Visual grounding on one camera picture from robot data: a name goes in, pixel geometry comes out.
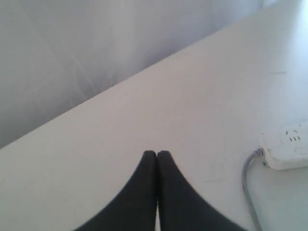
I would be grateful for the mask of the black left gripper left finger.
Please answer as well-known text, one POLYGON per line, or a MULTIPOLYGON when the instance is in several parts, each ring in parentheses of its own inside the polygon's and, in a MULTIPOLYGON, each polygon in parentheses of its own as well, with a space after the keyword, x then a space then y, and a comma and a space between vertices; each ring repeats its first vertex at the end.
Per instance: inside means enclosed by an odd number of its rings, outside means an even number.
POLYGON ((156 153, 145 151, 123 189, 78 231, 154 231, 157 209, 156 153))

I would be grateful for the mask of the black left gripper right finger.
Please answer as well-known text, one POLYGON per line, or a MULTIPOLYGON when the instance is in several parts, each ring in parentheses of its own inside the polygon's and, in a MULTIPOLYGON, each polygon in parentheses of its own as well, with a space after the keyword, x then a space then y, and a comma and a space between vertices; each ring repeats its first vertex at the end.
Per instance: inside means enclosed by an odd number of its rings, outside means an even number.
POLYGON ((158 210, 162 231, 243 231, 189 184, 169 151, 157 154, 158 210))

